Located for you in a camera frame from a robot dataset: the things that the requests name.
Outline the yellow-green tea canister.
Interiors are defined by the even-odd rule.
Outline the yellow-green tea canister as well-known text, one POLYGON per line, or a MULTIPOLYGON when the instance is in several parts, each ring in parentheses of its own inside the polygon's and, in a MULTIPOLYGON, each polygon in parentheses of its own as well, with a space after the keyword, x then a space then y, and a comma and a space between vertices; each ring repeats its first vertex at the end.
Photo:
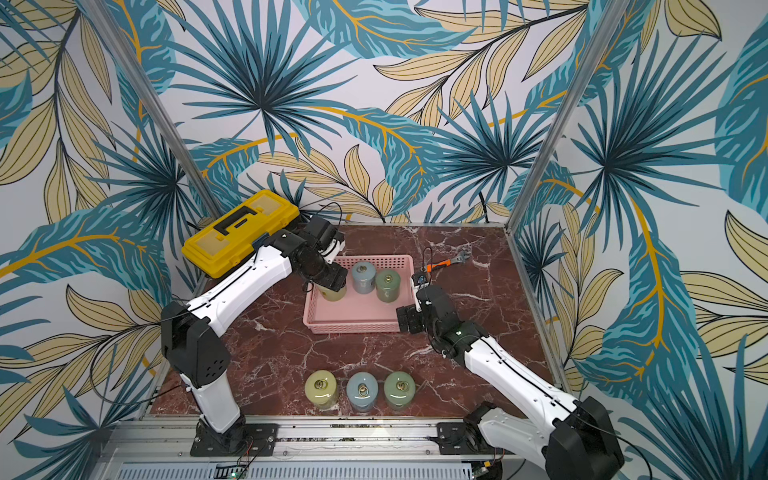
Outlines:
POLYGON ((334 290, 332 290, 330 288, 325 288, 325 287, 320 286, 320 285, 317 285, 317 288, 319 289, 320 294, 322 295, 322 297, 326 301, 329 301, 329 302, 336 302, 336 301, 339 301, 339 300, 343 299, 344 296, 346 295, 346 292, 347 292, 347 288, 346 287, 342 287, 338 291, 334 291, 334 290))
POLYGON ((327 370, 317 370, 305 381, 305 395, 319 410, 332 409, 338 402, 339 387, 335 376, 327 370))

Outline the blue-grey tea canister back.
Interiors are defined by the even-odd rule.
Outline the blue-grey tea canister back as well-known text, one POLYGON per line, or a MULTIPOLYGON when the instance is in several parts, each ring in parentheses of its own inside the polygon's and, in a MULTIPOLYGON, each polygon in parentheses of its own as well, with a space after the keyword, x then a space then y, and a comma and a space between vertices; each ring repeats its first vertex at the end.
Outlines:
POLYGON ((375 290, 376 267, 368 261, 358 261, 351 269, 353 289, 361 295, 375 290))

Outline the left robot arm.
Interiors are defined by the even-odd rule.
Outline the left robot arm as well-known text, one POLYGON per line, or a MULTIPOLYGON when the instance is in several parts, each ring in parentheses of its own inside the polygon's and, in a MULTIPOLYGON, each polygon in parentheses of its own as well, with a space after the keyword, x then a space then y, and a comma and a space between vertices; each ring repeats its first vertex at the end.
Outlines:
POLYGON ((220 442, 238 440, 245 430, 227 378, 231 354, 222 337, 247 307, 293 274, 340 291, 347 270, 335 259, 344 247, 339 227, 314 216, 298 231, 262 236, 254 254, 207 293, 164 308, 168 317, 161 325, 161 353, 190 389, 202 426, 220 442))

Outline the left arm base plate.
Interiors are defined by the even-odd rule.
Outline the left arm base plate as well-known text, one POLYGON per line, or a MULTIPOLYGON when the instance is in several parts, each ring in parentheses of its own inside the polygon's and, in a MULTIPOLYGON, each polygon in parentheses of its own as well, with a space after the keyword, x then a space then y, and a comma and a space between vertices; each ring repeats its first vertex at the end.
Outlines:
POLYGON ((273 454, 279 425, 272 423, 235 424, 224 433, 215 432, 200 419, 196 425, 191 457, 269 457, 273 454))

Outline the blue-grey tea canister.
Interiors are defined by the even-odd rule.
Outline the blue-grey tea canister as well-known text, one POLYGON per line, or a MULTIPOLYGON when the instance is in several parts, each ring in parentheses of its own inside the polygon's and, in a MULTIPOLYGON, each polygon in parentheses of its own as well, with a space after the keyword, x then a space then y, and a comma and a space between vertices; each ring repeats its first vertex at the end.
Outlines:
POLYGON ((376 267, 368 261, 358 261, 351 269, 353 289, 361 295, 375 290, 376 267))
POLYGON ((346 385, 346 395, 354 411, 367 413, 375 407, 379 393, 378 381, 369 372, 353 374, 346 385))

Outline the pink plastic basket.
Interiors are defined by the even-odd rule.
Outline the pink plastic basket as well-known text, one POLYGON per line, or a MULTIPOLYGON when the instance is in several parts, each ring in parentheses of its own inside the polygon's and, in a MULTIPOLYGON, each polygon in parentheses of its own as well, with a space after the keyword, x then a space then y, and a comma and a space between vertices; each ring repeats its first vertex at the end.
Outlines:
POLYGON ((411 255, 339 256, 336 262, 348 270, 346 293, 337 301, 326 300, 319 290, 306 294, 303 324, 313 334, 398 333, 396 309, 414 303, 410 277, 414 274, 411 255), (401 279, 393 302, 381 301, 375 292, 359 294, 353 288, 353 266, 370 262, 377 270, 393 270, 401 279))

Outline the green tea canister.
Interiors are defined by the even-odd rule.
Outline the green tea canister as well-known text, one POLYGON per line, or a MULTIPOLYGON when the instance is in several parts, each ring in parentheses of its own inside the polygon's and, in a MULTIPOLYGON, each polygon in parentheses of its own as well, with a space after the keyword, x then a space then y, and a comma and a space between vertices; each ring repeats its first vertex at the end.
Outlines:
POLYGON ((375 277, 377 298, 384 303, 392 303, 399 297, 401 277, 392 269, 379 270, 375 277))
POLYGON ((384 381, 384 396, 393 410, 406 409, 418 390, 413 377, 403 371, 390 373, 384 381))

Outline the yellow-green tea canister front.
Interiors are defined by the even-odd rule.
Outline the yellow-green tea canister front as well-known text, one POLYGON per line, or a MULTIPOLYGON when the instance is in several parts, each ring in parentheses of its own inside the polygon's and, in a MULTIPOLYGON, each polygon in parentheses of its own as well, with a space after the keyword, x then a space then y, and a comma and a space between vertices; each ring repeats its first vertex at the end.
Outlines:
POLYGON ((305 381, 305 395, 319 410, 332 409, 338 402, 339 387, 335 376, 327 370, 317 370, 305 381))

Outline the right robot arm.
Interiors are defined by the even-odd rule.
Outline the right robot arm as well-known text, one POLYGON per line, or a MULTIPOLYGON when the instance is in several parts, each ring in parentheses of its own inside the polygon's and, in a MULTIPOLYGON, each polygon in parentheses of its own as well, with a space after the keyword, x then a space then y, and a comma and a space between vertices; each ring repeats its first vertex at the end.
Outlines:
POLYGON ((433 350, 493 386, 521 412, 481 413, 477 428, 491 447, 514 453, 551 479, 613 479, 625 457, 606 408, 578 400, 535 374, 480 325, 460 319, 436 284, 414 289, 413 304, 397 310, 401 332, 425 333, 433 350))

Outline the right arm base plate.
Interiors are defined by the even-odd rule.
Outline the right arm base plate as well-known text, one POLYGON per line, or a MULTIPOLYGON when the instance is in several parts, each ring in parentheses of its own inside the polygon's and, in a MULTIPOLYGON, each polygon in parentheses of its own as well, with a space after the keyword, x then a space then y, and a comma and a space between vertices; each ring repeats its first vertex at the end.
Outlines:
POLYGON ((441 455, 497 455, 510 451, 492 447, 481 435, 479 428, 464 421, 440 422, 437 433, 430 440, 439 447, 441 455))

